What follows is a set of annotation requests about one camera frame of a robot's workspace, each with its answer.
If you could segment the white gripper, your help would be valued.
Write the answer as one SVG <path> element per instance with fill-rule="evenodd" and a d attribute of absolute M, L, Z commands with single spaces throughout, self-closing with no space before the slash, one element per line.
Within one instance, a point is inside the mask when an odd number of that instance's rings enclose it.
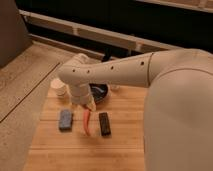
<path fill-rule="evenodd" d="M 88 84 L 70 85 L 70 99 L 76 105 L 87 105 L 87 107 L 95 112 L 96 104 L 92 103 L 92 93 Z"/>

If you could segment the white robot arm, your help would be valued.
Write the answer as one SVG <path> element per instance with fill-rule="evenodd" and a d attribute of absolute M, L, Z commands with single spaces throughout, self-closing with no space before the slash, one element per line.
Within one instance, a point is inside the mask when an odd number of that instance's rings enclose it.
<path fill-rule="evenodd" d="M 91 83 L 146 88 L 145 170 L 213 171 L 212 53 L 176 49 L 94 64 L 77 54 L 59 78 L 75 105 L 91 101 Z"/>

